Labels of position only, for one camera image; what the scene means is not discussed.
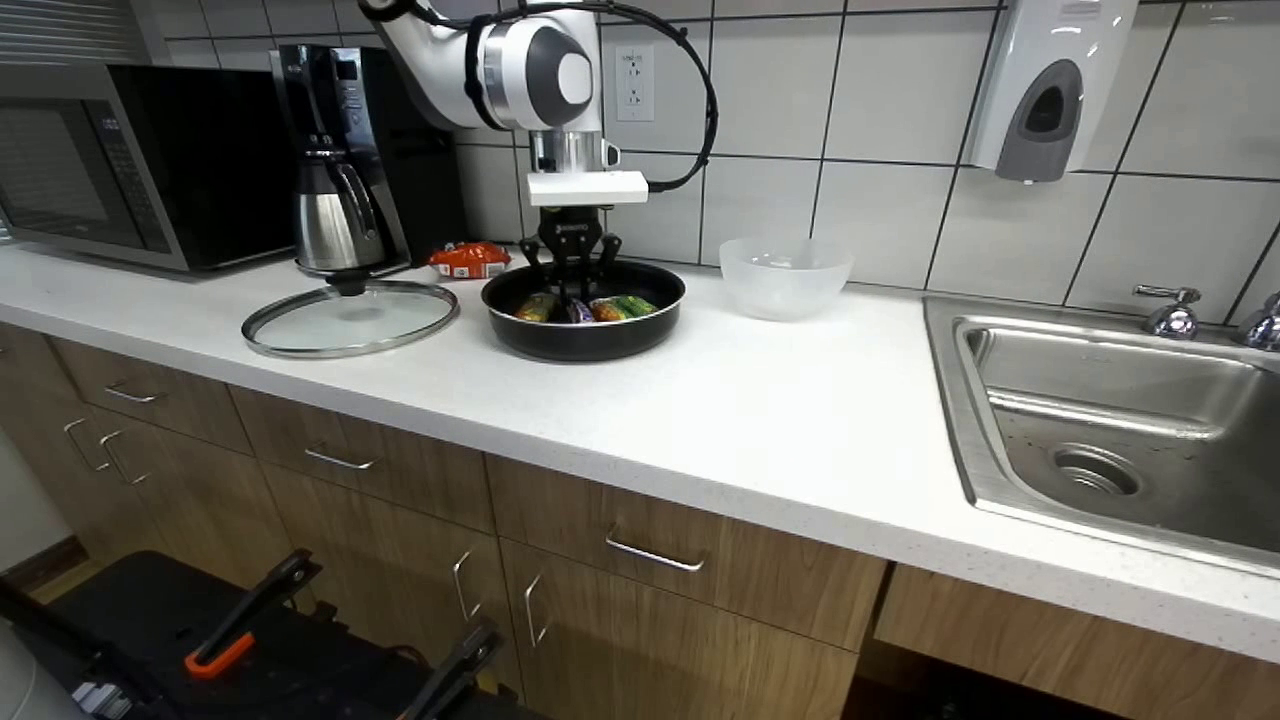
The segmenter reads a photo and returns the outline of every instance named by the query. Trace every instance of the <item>kitchen sink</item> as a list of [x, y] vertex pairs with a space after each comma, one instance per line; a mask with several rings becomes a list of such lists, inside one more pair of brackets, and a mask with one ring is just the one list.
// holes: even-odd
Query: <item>kitchen sink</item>
[[1280, 577], [1280, 360], [961, 303], [929, 331], [976, 509]]

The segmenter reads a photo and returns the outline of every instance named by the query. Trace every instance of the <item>white soap dispenser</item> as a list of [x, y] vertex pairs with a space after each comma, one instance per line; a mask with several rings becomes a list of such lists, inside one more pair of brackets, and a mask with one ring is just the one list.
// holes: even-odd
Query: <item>white soap dispenser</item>
[[1136, 0], [1013, 0], [969, 159], [1024, 185], [1082, 169], [1134, 16]]

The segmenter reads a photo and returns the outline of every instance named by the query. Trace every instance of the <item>kitchen counter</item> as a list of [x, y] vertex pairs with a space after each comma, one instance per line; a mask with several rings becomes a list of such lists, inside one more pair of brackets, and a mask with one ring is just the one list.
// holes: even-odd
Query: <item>kitchen counter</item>
[[848, 294], [765, 324], [684, 282], [672, 341], [618, 366], [507, 356], [482, 285], [454, 285], [462, 322], [400, 351], [255, 356], [239, 322], [316, 288], [284, 259], [173, 282], [0, 250], [0, 322], [1280, 663], [1280, 581], [966, 500], [919, 299]]

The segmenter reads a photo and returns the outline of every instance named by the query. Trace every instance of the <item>wooden cabinet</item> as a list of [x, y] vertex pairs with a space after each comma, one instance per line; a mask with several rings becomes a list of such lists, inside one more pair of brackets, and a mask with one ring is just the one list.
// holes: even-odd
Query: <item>wooden cabinet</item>
[[23, 327], [0, 324], [0, 388], [81, 402], [52, 343]]
[[0, 408], [95, 565], [158, 549], [252, 586], [287, 554], [252, 461], [46, 394], [10, 394]]
[[[493, 535], [325, 480], [277, 470], [266, 478], [287, 539], [325, 565], [313, 581], [316, 602], [338, 604], [358, 637], [411, 646], [434, 663], [471, 616], [486, 616], [505, 639], [511, 637]], [[500, 662], [497, 671], [518, 690], [518, 662]]]
[[523, 703], [555, 720], [838, 720], [858, 655], [505, 546]]
[[88, 403], [249, 456], [226, 386], [63, 341], [57, 351]]
[[236, 394], [236, 408], [255, 456], [273, 470], [348, 485], [454, 526], [493, 529], [482, 451], [255, 394]]
[[861, 650], [886, 559], [493, 461], [505, 539], [717, 604], [839, 650]]
[[1271, 720], [1280, 669], [896, 567], [877, 639], [1147, 720]]

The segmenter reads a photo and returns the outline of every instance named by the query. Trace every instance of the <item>stainless steel coffee maker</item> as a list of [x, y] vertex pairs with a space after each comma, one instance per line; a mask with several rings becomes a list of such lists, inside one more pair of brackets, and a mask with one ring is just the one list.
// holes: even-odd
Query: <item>stainless steel coffee maker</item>
[[464, 238], [454, 135], [425, 126], [385, 49], [284, 46], [273, 76], [297, 139], [297, 265], [343, 295]]

